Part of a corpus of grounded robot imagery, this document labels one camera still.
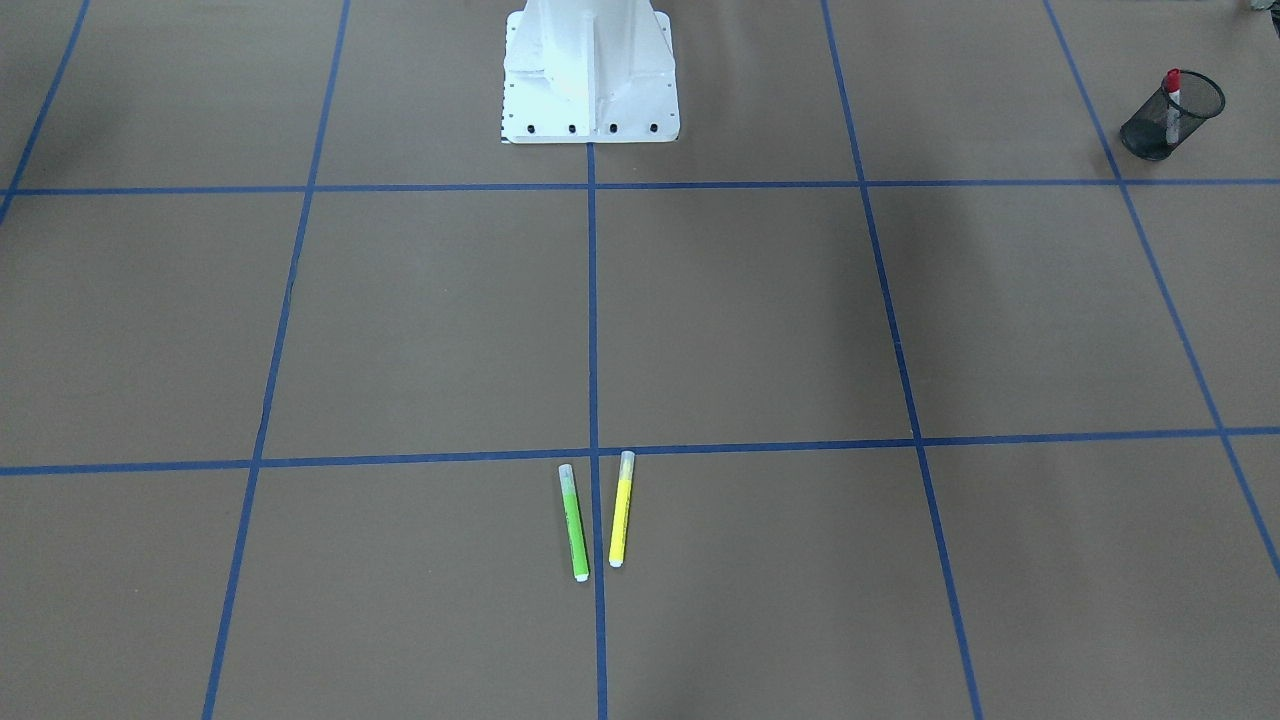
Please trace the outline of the yellow highlighter marker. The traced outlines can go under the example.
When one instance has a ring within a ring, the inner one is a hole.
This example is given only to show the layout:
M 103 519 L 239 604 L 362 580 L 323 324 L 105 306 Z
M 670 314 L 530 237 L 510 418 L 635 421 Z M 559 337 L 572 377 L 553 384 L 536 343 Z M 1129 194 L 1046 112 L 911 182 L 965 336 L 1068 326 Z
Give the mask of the yellow highlighter marker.
M 636 454 L 632 450 L 625 450 L 621 452 L 608 552 L 608 562 L 612 568 L 622 568 L 625 565 L 628 539 L 630 506 L 634 495 L 635 462 Z

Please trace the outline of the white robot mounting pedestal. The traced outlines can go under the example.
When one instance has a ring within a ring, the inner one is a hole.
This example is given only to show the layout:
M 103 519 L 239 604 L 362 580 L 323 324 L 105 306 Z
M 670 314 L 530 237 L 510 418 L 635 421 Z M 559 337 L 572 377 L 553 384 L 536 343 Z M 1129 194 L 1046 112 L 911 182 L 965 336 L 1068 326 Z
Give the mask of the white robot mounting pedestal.
M 681 135 L 672 23 L 649 1 L 527 1 L 506 18 L 504 143 Z

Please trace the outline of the black mesh pen cup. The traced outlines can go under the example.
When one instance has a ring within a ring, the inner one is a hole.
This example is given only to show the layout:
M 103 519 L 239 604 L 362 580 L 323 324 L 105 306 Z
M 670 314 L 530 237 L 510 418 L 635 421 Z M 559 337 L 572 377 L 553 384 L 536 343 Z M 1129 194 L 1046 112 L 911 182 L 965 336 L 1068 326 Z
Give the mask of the black mesh pen cup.
M 1181 141 L 1172 149 L 1165 143 L 1166 97 L 1162 90 L 1162 78 L 1156 91 L 1120 127 L 1120 142 L 1135 158 L 1147 161 L 1162 161 L 1170 158 L 1203 123 L 1219 117 L 1225 110 L 1226 97 L 1219 83 L 1199 72 L 1179 69 L 1181 72 Z

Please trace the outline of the green highlighter marker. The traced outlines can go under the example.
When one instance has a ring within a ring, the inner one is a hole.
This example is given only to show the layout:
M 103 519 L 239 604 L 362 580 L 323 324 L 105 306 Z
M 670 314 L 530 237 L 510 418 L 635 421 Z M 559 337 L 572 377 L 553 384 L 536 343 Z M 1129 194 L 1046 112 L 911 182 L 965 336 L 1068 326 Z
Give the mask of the green highlighter marker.
M 590 579 L 590 562 L 573 466 L 567 462 L 561 464 L 557 468 L 557 474 L 564 514 L 564 529 L 570 547 L 571 570 L 577 583 L 586 583 Z

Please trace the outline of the red whiteboard marker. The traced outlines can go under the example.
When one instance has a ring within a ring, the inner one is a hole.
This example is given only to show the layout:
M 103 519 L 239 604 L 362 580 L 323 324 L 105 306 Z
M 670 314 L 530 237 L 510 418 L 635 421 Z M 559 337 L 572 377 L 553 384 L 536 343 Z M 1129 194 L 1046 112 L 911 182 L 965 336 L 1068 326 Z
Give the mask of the red whiteboard marker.
M 1164 138 L 1169 147 L 1176 147 L 1181 141 L 1181 72 L 1179 68 L 1170 69 L 1162 83 L 1166 97 Z

